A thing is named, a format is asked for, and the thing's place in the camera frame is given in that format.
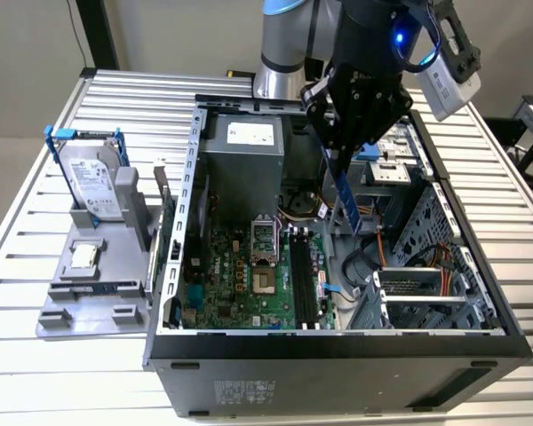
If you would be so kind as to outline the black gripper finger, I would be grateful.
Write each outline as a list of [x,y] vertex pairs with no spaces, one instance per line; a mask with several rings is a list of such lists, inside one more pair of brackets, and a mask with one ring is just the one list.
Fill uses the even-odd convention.
[[413,101],[400,82],[351,83],[341,112],[341,169],[364,144],[375,145],[412,107]]
[[346,173],[354,153],[350,127],[341,111],[346,104],[339,100],[339,95],[346,84],[340,76],[334,66],[329,66],[321,80],[307,84],[300,91],[302,107],[322,145],[332,176]]

